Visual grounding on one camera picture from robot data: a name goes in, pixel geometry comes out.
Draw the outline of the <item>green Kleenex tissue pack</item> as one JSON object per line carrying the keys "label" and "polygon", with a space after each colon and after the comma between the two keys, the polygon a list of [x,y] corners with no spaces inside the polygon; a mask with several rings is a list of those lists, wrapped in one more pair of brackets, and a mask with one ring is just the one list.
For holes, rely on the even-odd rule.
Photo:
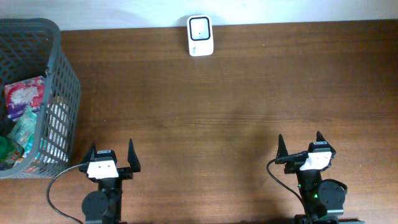
{"label": "green Kleenex tissue pack", "polygon": [[11,132],[7,135],[18,143],[21,147],[26,148],[29,143],[30,137],[35,132],[35,125],[37,122],[37,114],[31,106],[27,106],[24,113],[17,120]]}

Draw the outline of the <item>green lid jar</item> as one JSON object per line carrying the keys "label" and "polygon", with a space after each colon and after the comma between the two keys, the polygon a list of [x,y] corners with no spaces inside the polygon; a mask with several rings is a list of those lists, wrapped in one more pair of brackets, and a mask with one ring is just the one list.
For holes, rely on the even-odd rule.
{"label": "green lid jar", "polygon": [[1,162],[8,159],[15,160],[21,155],[18,143],[7,137],[1,136]]}

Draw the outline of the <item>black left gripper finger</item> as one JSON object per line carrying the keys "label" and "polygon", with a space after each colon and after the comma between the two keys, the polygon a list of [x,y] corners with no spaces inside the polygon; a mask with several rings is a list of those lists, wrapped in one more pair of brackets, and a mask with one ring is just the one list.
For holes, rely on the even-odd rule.
{"label": "black left gripper finger", "polygon": [[83,157],[81,163],[82,164],[89,163],[90,161],[92,161],[95,158],[95,154],[96,154],[96,146],[95,146],[95,143],[92,143],[88,152]]}
{"label": "black left gripper finger", "polygon": [[141,164],[140,164],[137,154],[135,152],[132,139],[129,140],[127,161],[130,165],[130,168],[132,169],[132,172],[140,172],[141,171]]}

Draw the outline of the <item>red purple pad pack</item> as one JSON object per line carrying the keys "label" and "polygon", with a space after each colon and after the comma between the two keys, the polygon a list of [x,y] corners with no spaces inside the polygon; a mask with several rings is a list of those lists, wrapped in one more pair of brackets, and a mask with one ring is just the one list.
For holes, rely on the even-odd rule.
{"label": "red purple pad pack", "polygon": [[46,78],[37,76],[5,86],[7,117],[16,121],[30,106],[34,113],[40,111]]}

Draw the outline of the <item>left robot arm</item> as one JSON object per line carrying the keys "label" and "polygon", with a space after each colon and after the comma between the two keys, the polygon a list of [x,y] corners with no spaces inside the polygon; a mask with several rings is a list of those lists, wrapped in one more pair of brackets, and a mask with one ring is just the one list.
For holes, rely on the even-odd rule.
{"label": "left robot arm", "polygon": [[98,189],[90,192],[81,203],[85,223],[122,222],[123,181],[132,180],[134,173],[141,171],[132,139],[128,144],[127,161],[127,167],[117,167],[117,158],[113,150],[98,151],[95,144],[90,146],[81,161],[79,171],[96,183]]}

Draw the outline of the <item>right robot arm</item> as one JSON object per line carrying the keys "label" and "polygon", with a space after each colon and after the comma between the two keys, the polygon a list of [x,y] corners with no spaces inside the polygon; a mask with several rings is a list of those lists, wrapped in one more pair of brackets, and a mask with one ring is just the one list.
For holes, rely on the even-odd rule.
{"label": "right robot arm", "polygon": [[334,179],[323,179],[321,173],[331,166],[335,149],[317,132],[316,140],[306,151],[289,154],[282,135],[279,135],[276,164],[283,164],[285,174],[295,174],[299,200],[304,214],[294,216],[294,223],[338,223],[344,213],[347,186]]}

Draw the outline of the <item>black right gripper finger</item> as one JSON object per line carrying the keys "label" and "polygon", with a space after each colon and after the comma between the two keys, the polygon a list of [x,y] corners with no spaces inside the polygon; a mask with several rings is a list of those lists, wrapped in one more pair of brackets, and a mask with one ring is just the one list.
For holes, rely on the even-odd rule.
{"label": "black right gripper finger", "polygon": [[325,142],[325,138],[321,134],[321,132],[317,131],[316,142]]}
{"label": "black right gripper finger", "polygon": [[283,139],[282,134],[279,134],[278,136],[278,148],[277,148],[277,155],[276,158],[280,159],[282,157],[286,157],[288,156],[289,153],[287,151],[286,145],[285,145],[285,141]]}

